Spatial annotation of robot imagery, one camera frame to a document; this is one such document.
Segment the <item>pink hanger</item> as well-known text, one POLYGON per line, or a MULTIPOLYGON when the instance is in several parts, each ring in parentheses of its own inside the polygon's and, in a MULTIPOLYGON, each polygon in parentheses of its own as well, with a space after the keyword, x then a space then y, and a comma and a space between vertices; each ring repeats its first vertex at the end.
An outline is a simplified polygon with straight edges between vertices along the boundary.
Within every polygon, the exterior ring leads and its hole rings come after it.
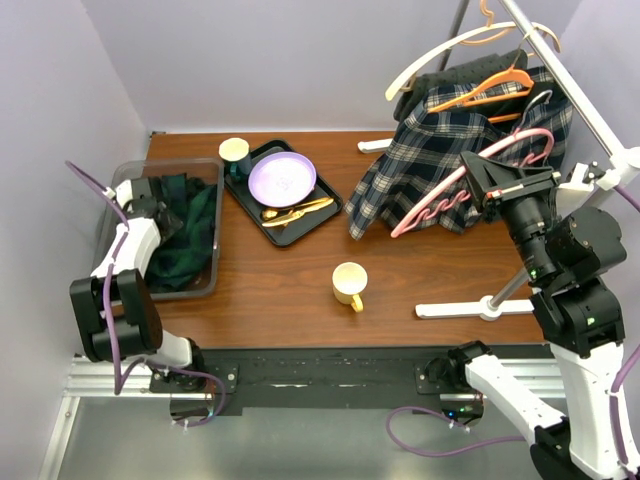
MULTIPOLYGON (((550 130, 544 128, 518 128, 515 133, 485 148, 479 153, 479 155, 484 158, 490 158, 492 155, 497 154, 508 147, 536 136, 545 138, 546 144, 541 153, 529 153, 522 160, 514 163, 515 166, 524 167, 538 162, 539 160, 544 160, 549 156, 555 143, 554 136, 550 130)), ((465 173, 466 168, 464 166, 460 166, 448 177, 442 180, 436 187, 429 191, 394 227, 391 232, 391 237, 397 238, 417 227, 422 221, 430 220, 441 212, 451 210, 458 204, 468 200, 470 198, 470 193, 466 190, 460 190, 453 197, 441 199, 437 204, 432 205, 432 203, 435 202, 436 199, 449 187, 454 185, 458 180, 461 180, 465 173)))

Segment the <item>navy white plaid skirt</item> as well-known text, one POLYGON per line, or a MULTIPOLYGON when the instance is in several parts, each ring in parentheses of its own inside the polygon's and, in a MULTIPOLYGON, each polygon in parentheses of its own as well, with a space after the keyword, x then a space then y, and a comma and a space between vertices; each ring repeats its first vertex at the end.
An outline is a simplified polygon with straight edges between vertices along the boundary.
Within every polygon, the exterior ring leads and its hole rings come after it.
MULTIPOLYGON (((460 166, 462 152, 479 153, 518 128, 550 130, 555 140, 551 153, 534 165, 559 169, 566 153, 573 106, 545 67, 530 68, 527 73, 535 82, 527 97, 480 107, 479 113, 428 113, 425 106, 468 93, 481 82, 431 89, 426 99, 398 123, 390 146, 371 164, 347 201, 345 211, 351 237, 360 239, 376 220, 394 229, 412 207, 460 166)), ((506 93, 516 88, 515 84, 504 84, 491 93, 506 93)), ((514 165, 529 153, 541 153, 545 144, 543 137, 528 138, 491 158, 514 165)), ((432 205, 453 197, 464 187, 464 181, 458 180, 432 205)), ((463 233, 479 218, 468 199, 422 221, 412 230, 441 225, 452 232, 463 233)))

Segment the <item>orange hanger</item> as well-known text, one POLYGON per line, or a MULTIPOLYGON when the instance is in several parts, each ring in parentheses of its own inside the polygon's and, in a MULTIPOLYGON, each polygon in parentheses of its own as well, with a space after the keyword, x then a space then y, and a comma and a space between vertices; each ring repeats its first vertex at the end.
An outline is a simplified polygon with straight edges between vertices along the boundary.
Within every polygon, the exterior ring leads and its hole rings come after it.
POLYGON ((534 80, 525 70, 510 67, 490 76, 468 93, 437 105, 425 106, 425 110, 428 113, 479 113, 480 107, 525 98, 534 86, 534 80), (504 84, 515 84, 517 88, 506 93, 491 93, 492 89, 504 84))

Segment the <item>green plaid skirt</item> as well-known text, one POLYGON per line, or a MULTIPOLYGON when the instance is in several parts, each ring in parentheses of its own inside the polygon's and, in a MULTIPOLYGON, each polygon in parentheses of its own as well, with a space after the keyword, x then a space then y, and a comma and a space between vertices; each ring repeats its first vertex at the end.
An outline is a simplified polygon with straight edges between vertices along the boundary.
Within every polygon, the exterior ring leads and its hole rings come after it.
POLYGON ((154 252, 145 281, 153 293, 182 291, 211 262, 217 186, 185 173, 154 177, 152 185, 182 226, 154 252))

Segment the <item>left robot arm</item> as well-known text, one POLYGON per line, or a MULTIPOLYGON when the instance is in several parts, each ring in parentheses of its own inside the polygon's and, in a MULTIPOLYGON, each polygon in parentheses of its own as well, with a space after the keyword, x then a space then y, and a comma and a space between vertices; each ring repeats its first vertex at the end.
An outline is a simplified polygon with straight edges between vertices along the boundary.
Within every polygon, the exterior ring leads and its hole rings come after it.
POLYGON ((69 289, 86 356, 112 363, 116 394, 132 372, 122 365, 126 359, 161 367, 185 392, 200 390, 207 368, 198 346, 163 329, 151 295, 184 288, 210 260, 214 188, 183 174, 127 180, 116 188, 78 174, 118 219, 103 260, 69 289))

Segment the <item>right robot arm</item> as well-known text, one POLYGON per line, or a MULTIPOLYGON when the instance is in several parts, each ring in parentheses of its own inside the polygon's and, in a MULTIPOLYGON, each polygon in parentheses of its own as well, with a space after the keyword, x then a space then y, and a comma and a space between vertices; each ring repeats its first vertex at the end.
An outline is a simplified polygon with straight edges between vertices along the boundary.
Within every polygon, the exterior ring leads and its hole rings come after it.
POLYGON ((500 218, 527 270, 534 317, 557 362, 567 408, 533 394, 479 341, 426 367, 427 379, 486 395, 526 440, 545 479, 635 479, 639 452, 629 425, 623 375, 622 309, 602 275, 626 259, 618 222, 583 205, 556 212, 559 173, 509 166, 465 152, 474 205, 500 218))

